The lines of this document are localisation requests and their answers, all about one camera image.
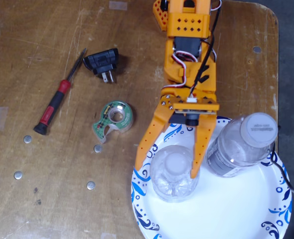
white paper plate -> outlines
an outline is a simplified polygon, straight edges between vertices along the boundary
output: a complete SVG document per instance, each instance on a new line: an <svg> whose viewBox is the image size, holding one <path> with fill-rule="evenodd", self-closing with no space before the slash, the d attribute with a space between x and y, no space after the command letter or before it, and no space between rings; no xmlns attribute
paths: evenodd
<svg viewBox="0 0 294 239"><path fill-rule="evenodd" d="M218 117L210 143L230 121ZM194 128L171 124L150 149L144 166L132 176L135 218L147 239L279 239L288 228L292 195L270 157L233 178L215 175L205 160L192 197L166 203L152 187L149 166L161 148L194 146ZM279 157L275 155L287 173Z"/></svg>

metal rivet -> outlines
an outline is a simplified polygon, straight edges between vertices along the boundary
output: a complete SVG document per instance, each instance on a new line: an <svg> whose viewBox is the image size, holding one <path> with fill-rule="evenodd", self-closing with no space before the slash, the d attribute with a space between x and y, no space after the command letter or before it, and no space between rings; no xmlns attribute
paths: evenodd
<svg viewBox="0 0 294 239"><path fill-rule="evenodd" d="M15 179L19 180L19 179L21 179L22 177L23 177L23 173L22 173L21 171L16 171L16 172L14 173L14 178L15 178Z"/></svg>
<svg viewBox="0 0 294 239"><path fill-rule="evenodd" d="M93 190L95 188L95 183L93 181L89 181L87 183L87 189L88 190Z"/></svg>
<svg viewBox="0 0 294 239"><path fill-rule="evenodd" d="M100 153L100 152L102 152L102 149L103 149L103 147L102 147L100 144L96 144L96 145L94 146L94 151L95 151L96 153Z"/></svg>
<svg viewBox="0 0 294 239"><path fill-rule="evenodd" d="M253 47L253 52L254 53L257 53L257 54L259 54L259 53L261 53L261 48L259 47L259 46L255 46L255 47Z"/></svg>
<svg viewBox="0 0 294 239"><path fill-rule="evenodd" d="M30 135L26 135L23 138L24 143L31 143L32 142L32 137Z"/></svg>

tape roll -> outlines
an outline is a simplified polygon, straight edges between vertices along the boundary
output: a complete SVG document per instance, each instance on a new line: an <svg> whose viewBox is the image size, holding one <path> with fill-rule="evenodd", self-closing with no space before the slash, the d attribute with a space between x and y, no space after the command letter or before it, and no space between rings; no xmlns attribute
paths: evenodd
<svg viewBox="0 0 294 239"><path fill-rule="evenodd" d="M101 112L101 118L92 125L93 131L101 143L106 142L106 136L113 130L121 133L127 131L133 125L133 111L125 102L112 101L106 104Z"/></svg>

white wire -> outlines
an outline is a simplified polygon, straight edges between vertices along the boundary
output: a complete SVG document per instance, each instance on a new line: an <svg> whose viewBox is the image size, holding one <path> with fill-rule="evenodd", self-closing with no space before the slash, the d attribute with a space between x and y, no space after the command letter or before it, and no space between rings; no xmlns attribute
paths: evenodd
<svg viewBox="0 0 294 239"><path fill-rule="evenodd" d="M212 8L211 11L215 11L215 10L218 10L222 5L222 0L219 0L219 5L215 8Z"/></svg>
<svg viewBox="0 0 294 239"><path fill-rule="evenodd" d="M198 62L198 59L194 55L192 55L191 53L189 53L187 51L176 51L175 55L177 55L177 54L187 55L190 58L192 58L194 62Z"/></svg>
<svg viewBox="0 0 294 239"><path fill-rule="evenodd" d="M214 54L215 56L215 62L217 61L217 53L215 52L215 50L212 48L212 53Z"/></svg>
<svg viewBox="0 0 294 239"><path fill-rule="evenodd" d="M164 86L163 88L167 88L167 87L183 87L186 84L186 81L187 81L187 78L186 78L186 64L183 61L181 61L178 57L176 57L175 54L172 55L172 58L176 62L179 62L183 67L183 82L181 84L177 84L177 85L167 85L167 86Z"/></svg>
<svg viewBox="0 0 294 239"><path fill-rule="evenodd" d="M192 55L191 53L189 53L187 51L176 51L175 53L173 53L172 58L174 59L174 61L177 62L177 63L180 63L182 65L182 67L183 67L183 82L181 84L177 84L177 85L176 84L175 85L167 85L167 86L164 86L163 88L167 88L167 87L175 87L175 88L176 87L183 87L187 82L187 78L186 78L187 67L186 67L186 64L182 60L180 60L176 56L176 54L187 55L191 59L193 59L194 62L198 62L198 59L194 55Z"/></svg>

orange robotic arm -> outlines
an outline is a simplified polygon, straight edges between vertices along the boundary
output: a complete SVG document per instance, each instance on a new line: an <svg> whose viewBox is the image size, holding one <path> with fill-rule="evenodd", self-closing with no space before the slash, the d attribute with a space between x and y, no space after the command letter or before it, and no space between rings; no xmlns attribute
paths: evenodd
<svg viewBox="0 0 294 239"><path fill-rule="evenodd" d="M176 120L196 128L190 175L195 178L215 128L219 104L215 95L216 63L209 57L212 46L205 41L211 35L211 1L194 0L192 7L185 7L184 2L157 0L153 4L159 26L167 31L164 72L165 79L173 85L161 91L160 102L139 144L135 168L140 170L155 140L169 121Z"/></svg>

